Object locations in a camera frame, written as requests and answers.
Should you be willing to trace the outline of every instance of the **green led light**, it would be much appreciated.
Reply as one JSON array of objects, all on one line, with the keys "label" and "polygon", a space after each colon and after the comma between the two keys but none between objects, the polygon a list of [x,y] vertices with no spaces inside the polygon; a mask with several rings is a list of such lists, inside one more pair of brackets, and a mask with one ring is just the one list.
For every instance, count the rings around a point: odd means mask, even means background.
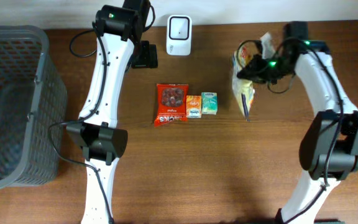
[{"label": "green led light", "polygon": [[269,62],[269,65],[270,65],[271,67],[274,67],[274,66],[276,66],[276,63],[277,63],[277,62]]}]

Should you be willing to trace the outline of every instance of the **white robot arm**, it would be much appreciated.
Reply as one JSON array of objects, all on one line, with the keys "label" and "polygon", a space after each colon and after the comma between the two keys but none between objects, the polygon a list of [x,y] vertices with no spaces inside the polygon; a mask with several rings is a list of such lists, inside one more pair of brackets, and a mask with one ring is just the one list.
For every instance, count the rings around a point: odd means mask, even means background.
[{"label": "white robot arm", "polygon": [[88,97],[79,115],[83,122],[67,125],[70,137],[82,148],[85,164],[94,168],[87,167],[82,224],[114,223],[110,209],[114,171],[127,143],[127,131],[116,129],[118,98],[124,74],[131,64],[135,63],[132,67],[137,68],[157,66],[151,64],[157,59],[150,58],[150,50],[157,55],[154,45],[140,40],[151,26],[145,26],[150,8],[154,21],[149,0],[125,0],[123,7],[104,6],[96,14],[96,63]]},{"label": "white robot arm", "polygon": [[[348,99],[345,94],[332,64],[332,57],[324,52],[318,52],[318,57],[323,61],[329,73],[334,78],[337,87],[339,88],[340,97],[344,101],[344,113],[353,114],[357,108]],[[322,70],[318,61],[310,54],[302,54],[299,56],[296,65],[295,73],[302,81],[306,92],[308,94],[310,103],[313,107],[314,115],[319,111],[332,110],[335,113],[340,113],[339,105],[337,103],[338,96],[334,91],[332,82],[329,80],[325,72]],[[312,224],[314,219],[323,206],[329,193],[337,187],[341,181],[335,177],[329,178],[329,187],[321,192],[321,195],[315,201],[314,205],[308,209],[304,214],[291,221],[291,224]],[[281,210],[282,221],[285,223],[292,217],[302,212],[315,199],[324,185],[324,178],[320,177],[318,180],[313,180],[309,172],[303,170],[298,185],[295,188],[291,198]]]},{"label": "white robot arm", "polygon": [[[270,85],[294,72],[305,86],[315,119],[300,146],[301,178],[275,221],[312,224],[329,193],[358,170],[358,109],[335,74],[326,44],[308,40],[307,23],[289,23],[284,34],[281,55],[254,57],[237,76]],[[337,139],[339,133],[346,138]]]}]

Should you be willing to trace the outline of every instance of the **plastic bag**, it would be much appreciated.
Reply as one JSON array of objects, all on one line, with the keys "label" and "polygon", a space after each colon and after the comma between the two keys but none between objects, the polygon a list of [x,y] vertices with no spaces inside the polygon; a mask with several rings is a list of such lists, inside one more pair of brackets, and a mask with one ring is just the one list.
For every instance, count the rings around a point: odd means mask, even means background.
[{"label": "plastic bag", "polygon": [[241,113],[249,120],[249,110],[254,101],[255,90],[252,81],[237,78],[237,73],[251,61],[252,56],[245,46],[240,48],[238,56],[236,58],[237,51],[232,55],[232,89]]}]

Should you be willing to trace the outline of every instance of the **green tissue pack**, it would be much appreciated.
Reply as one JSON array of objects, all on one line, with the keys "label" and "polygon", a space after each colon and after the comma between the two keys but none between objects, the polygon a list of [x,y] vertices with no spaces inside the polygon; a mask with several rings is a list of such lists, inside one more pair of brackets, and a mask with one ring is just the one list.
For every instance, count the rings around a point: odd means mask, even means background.
[{"label": "green tissue pack", "polygon": [[218,112],[218,95],[216,93],[202,93],[201,98],[203,114],[216,114]]}]

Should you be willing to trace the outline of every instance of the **candy bag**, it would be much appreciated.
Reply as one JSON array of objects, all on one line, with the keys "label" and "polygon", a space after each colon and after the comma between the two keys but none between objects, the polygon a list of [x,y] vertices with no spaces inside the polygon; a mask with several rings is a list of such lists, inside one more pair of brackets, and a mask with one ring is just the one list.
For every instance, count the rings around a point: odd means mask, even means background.
[{"label": "candy bag", "polygon": [[157,84],[158,112],[154,126],[174,120],[187,121],[186,95],[188,85]]}]

